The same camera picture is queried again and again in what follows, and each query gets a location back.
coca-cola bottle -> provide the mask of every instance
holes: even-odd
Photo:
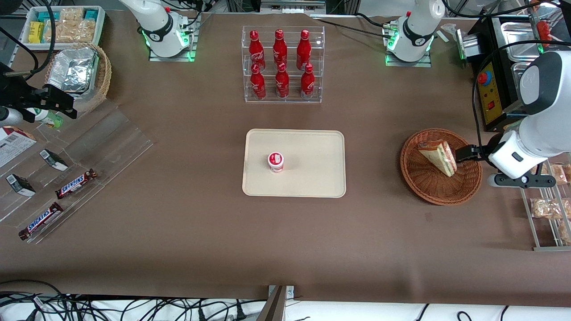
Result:
[[[286,98],[289,95],[289,75],[286,72],[286,64],[278,65],[278,73],[276,74],[276,95],[279,98]]]
[[[258,32],[250,31],[250,58],[252,63],[260,67],[260,72],[266,69],[266,61],[264,60],[264,46],[260,42]]]
[[[276,30],[276,41],[274,42],[274,62],[276,66],[285,63],[287,66],[287,45],[284,41],[284,31]]]
[[[301,75],[301,93],[300,96],[304,100],[310,100],[313,96],[313,83],[315,82],[315,76],[313,76],[313,65],[307,63],[305,65],[305,72]]]
[[[254,98],[262,100],[266,97],[266,83],[264,76],[260,73],[260,66],[252,64],[252,75],[250,76]]]
[[[297,62],[296,67],[303,70],[311,57],[311,44],[309,43],[309,31],[303,29],[301,31],[301,40],[297,45]]]

small bottle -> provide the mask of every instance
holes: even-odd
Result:
[[[286,64],[278,65],[278,73],[276,74],[276,95],[279,98],[286,98],[289,95],[289,75],[286,71]]]
[[[276,41],[274,42],[274,62],[276,66],[285,63],[287,66],[287,45],[284,41],[284,31],[282,29],[276,30]]]
[[[315,82],[315,76],[313,76],[313,65],[307,63],[305,66],[305,72],[301,75],[301,98],[303,100],[310,100],[313,96],[313,83]]]
[[[272,172],[281,172],[284,170],[284,156],[275,151],[268,156],[268,164]]]
[[[311,44],[309,43],[309,31],[303,29],[301,31],[301,40],[297,45],[297,62],[296,67],[299,70],[304,70],[305,65],[309,62],[311,57]]]
[[[35,121],[45,124],[49,128],[59,128],[63,124],[63,118],[50,110],[39,108],[27,108],[27,110],[35,115]]]
[[[260,42],[258,32],[256,30],[250,31],[250,58],[252,63],[260,67],[260,72],[266,69],[266,61],[264,60],[264,46]]]
[[[252,65],[250,82],[252,83],[254,98],[259,101],[264,99],[266,97],[266,83],[264,82],[264,76],[260,73],[260,67],[258,65]]]

wicker basket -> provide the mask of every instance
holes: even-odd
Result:
[[[80,113],[88,113],[99,106],[99,104],[106,99],[107,91],[111,84],[111,62],[103,49],[88,42],[76,43],[69,49],[81,49],[85,47],[97,51],[99,54],[99,63],[97,65],[97,75],[95,79],[95,94],[89,99],[81,99],[82,97],[80,96],[74,102],[74,108]],[[52,57],[51,62],[47,67],[46,83],[50,76],[51,68],[54,65],[54,57]]]
[[[418,151],[422,142],[444,139],[452,150],[468,145],[462,137],[446,130],[431,128],[419,131],[404,143],[400,153],[400,168],[408,186],[418,196],[437,205],[462,204],[478,191],[482,184],[482,166],[475,161],[458,164],[458,171],[447,177]]]

red button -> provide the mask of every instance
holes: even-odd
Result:
[[[488,75],[486,73],[481,73],[478,75],[478,83],[480,85],[485,84],[488,81]]]

brown table surface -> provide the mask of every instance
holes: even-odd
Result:
[[[454,23],[468,30],[474,21]],[[200,29],[194,63],[157,63],[133,15],[109,12],[108,97],[155,144],[39,245],[0,226],[0,279],[84,294],[263,298],[280,283],[306,300],[571,306],[571,255],[531,251],[519,191],[482,184],[468,203],[440,207],[402,179],[399,152],[416,131],[442,127],[476,142],[472,71],[460,67],[454,41],[434,41],[432,68],[386,67],[378,37],[325,25],[323,103],[246,104],[242,26],[276,24],[324,25],[298,14],[218,14]],[[20,50],[13,68],[29,66]],[[254,128],[341,131],[345,196],[244,195]]]

